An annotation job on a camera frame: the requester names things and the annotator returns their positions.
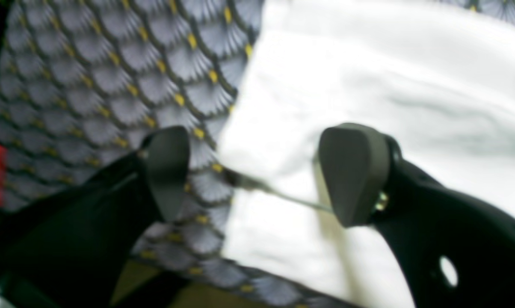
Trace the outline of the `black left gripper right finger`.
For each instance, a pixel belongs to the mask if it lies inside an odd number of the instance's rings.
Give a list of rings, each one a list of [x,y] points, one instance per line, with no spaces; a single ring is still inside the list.
[[[338,222],[344,228],[367,224],[389,175],[386,136],[354,123],[326,128],[318,160]]]

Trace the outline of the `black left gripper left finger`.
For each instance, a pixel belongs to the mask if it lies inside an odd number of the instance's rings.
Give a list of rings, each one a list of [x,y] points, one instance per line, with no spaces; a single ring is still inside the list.
[[[183,126],[156,131],[144,140],[145,183],[164,222],[176,220],[183,208],[189,161],[189,135]]]

